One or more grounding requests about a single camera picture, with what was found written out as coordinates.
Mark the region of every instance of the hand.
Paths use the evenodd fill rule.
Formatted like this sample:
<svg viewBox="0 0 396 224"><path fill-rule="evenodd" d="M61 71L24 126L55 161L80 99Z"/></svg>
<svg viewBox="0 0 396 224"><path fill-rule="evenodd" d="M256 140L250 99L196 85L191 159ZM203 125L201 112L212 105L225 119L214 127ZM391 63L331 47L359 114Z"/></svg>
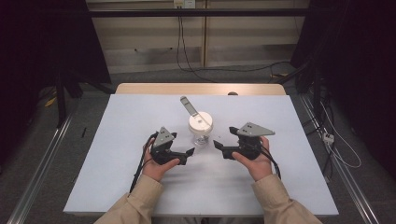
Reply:
<svg viewBox="0 0 396 224"><path fill-rule="evenodd" d="M262 136L261 140L262 140L262 145L269 150L270 144L268 139ZM233 157L247 167L248 172L250 173L251 177L253 177L254 181L261 180L273 173L271 167L271 161L262 154L260 154L260 156L253 161L251 161L250 159L244 157L243 155L237 152L233 152Z"/></svg>
<svg viewBox="0 0 396 224"><path fill-rule="evenodd" d="M167 162L164 165L160 165L155 160L152 159L151 154L149 153L149 147L154 143L154 138L151 138L149 141L147 148L143 146L143 150L146 150L145 158L144 158L144 167L143 167L143 175L147 175L154 180L160 182L163 179L163 175L166 171L172 169L180 163L180 159L174 159Z"/></svg>

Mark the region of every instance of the forearm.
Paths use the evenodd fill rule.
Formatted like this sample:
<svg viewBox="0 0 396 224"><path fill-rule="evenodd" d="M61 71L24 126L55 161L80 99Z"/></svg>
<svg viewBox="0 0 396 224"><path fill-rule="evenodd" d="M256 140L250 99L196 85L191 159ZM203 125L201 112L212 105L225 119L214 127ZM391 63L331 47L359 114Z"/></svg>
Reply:
<svg viewBox="0 0 396 224"><path fill-rule="evenodd" d="M163 186L141 175L131 194L123 195L95 224L151 223L151 214L163 192Z"/></svg>
<svg viewBox="0 0 396 224"><path fill-rule="evenodd" d="M268 175L254 183L252 187L262 205L265 222L320 223L309 210L289 197L283 183L276 175Z"/></svg>

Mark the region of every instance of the black horizontal bar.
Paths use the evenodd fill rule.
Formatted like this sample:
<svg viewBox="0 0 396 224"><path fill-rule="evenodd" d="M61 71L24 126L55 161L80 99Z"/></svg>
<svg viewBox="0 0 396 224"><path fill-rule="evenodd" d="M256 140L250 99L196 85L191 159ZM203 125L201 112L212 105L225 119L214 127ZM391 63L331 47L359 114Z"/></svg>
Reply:
<svg viewBox="0 0 396 224"><path fill-rule="evenodd" d="M112 9L112 10L46 10L42 12L51 16L91 16L93 18L109 17L302 17L308 15L325 16L332 13L327 8L267 8L267 9Z"/></svg>

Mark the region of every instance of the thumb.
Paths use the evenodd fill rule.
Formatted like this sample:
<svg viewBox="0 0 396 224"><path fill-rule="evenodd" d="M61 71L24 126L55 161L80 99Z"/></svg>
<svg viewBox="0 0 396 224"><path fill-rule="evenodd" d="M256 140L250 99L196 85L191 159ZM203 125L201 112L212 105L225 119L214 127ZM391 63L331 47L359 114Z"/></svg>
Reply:
<svg viewBox="0 0 396 224"><path fill-rule="evenodd" d="M246 166L247 168L249 167L251 161L248 158L244 157L238 152L233 152L232 155L237 161L241 162L244 166Z"/></svg>
<svg viewBox="0 0 396 224"><path fill-rule="evenodd" d="M166 164L163 165L163 169L166 171L174 168L175 166L177 166L180 163L180 159L173 159L169 162L167 162Z"/></svg>

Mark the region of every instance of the container lid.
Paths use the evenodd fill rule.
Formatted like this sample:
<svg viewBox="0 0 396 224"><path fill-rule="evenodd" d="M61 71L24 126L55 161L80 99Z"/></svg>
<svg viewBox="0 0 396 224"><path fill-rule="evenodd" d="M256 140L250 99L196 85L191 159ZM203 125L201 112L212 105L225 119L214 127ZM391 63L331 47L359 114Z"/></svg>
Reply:
<svg viewBox="0 0 396 224"><path fill-rule="evenodd" d="M208 135L213 129L213 119L206 112L198 112L195 117L190 116L189 128L196 135Z"/></svg>

